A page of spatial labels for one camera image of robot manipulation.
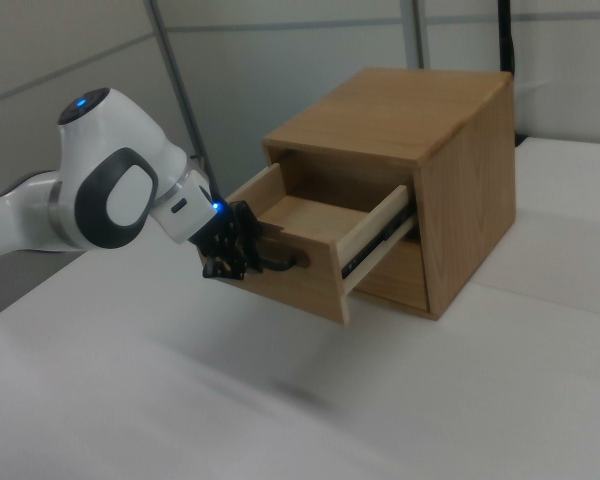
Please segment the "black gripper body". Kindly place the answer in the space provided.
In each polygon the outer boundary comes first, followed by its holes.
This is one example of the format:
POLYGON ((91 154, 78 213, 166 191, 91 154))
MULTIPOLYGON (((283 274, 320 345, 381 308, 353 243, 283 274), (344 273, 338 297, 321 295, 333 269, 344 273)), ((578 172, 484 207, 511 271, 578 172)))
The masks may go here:
POLYGON ((243 280, 258 270, 258 220, 246 201, 214 204, 216 215, 189 241, 202 257, 204 278, 243 280))

